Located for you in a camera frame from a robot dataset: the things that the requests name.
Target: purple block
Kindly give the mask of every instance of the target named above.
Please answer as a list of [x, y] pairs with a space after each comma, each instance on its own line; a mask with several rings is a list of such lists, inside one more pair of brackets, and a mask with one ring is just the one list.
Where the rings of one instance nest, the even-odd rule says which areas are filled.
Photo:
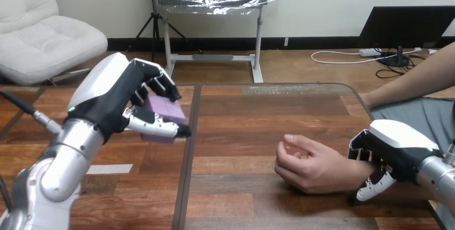
[[[178, 101], [172, 102], [168, 98], [149, 94], [144, 101], [144, 108], [157, 113], [158, 115], [168, 118], [169, 120], [178, 123], [185, 123], [185, 114], [180, 107]], [[143, 140], [160, 143], [174, 143], [175, 138], [162, 137], [156, 135], [141, 134]]]

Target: white armchair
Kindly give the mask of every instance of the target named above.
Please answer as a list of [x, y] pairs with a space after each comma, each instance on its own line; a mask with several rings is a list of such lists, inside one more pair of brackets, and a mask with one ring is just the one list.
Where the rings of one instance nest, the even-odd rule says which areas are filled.
[[106, 49], [102, 32], [59, 16], [56, 0], [0, 0], [0, 77], [40, 83]]

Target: baseboard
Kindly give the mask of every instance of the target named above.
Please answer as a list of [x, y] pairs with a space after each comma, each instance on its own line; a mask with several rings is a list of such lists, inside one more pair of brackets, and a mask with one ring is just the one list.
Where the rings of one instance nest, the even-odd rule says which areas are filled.
[[[152, 38], [110, 38], [107, 39], [108, 51], [151, 51]], [[254, 50], [255, 38], [171, 38], [172, 51], [195, 51], [195, 50]], [[261, 50], [271, 49], [350, 49], [369, 48], [359, 47], [359, 37], [294, 37], [289, 38], [287, 46], [285, 38], [262, 38]], [[441, 37], [434, 47], [443, 48], [455, 42], [455, 36]], [[161, 38], [155, 43], [156, 51], [164, 51], [164, 41]]]

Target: wooden table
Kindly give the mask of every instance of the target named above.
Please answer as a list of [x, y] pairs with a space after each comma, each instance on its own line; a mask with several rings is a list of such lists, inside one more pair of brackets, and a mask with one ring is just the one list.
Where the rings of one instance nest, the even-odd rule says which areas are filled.
[[[62, 122], [75, 88], [6, 88]], [[347, 155], [371, 119], [341, 84], [180, 86], [193, 136], [173, 145], [114, 135], [94, 165], [128, 174], [87, 175], [71, 229], [439, 229], [427, 202], [349, 207], [345, 195], [304, 195], [274, 172], [285, 133]], [[0, 175], [34, 163], [52, 135], [0, 98]], [[0, 210], [5, 206], [0, 201]]]

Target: stand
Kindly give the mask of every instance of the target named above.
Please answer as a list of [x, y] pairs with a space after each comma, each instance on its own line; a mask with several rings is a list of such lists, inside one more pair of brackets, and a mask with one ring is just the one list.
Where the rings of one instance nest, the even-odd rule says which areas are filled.
[[166, 72], [172, 76], [176, 61], [250, 61], [251, 70], [253, 72], [253, 80], [255, 83], [263, 83], [261, 66], [259, 65], [259, 58], [261, 52], [261, 37], [262, 37], [262, 6], [259, 8], [258, 28], [256, 31], [256, 52], [249, 56], [233, 56], [233, 55], [177, 55], [171, 54], [171, 42], [169, 38], [168, 26], [173, 28], [167, 22], [167, 18], [163, 19], [164, 24], [164, 47], [166, 49]]
[[[156, 6], [155, 6], [155, 0], [152, 0], [152, 6], [153, 6], [153, 12], [150, 14], [149, 20], [145, 23], [145, 25], [142, 27], [142, 29], [139, 31], [135, 38], [135, 43], [137, 44], [139, 40], [139, 36], [141, 36], [142, 32], [144, 32], [145, 28], [147, 25], [149, 25], [150, 21], [153, 19], [153, 35], [152, 35], [152, 62], [155, 62], [155, 42], [159, 41], [159, 29], [158, 29], [158, 20], [163, 19], [163, 17], [156, 11]], [[172, 28], [180, 37], [182, 37], [185, 41], [188, 41], [188, 39], [179, 32], [174, 26], [169, 24], [169, 27]]]
[[[376, 56], [375, 58], [387, 57], [387, 56], [392, 56], [392, 55], [395, 55], [395, 53], [384, 52], [380, 56]], [[381, 64], [384, 64], [384, 65], [400, 68], [400, 67], [409, 65], [409, 58], [407, 56], [403, 55], [403, 46], [398, 46], [396, 56], [384, 58], [382, 60], [378, 60], [378, 62]]]

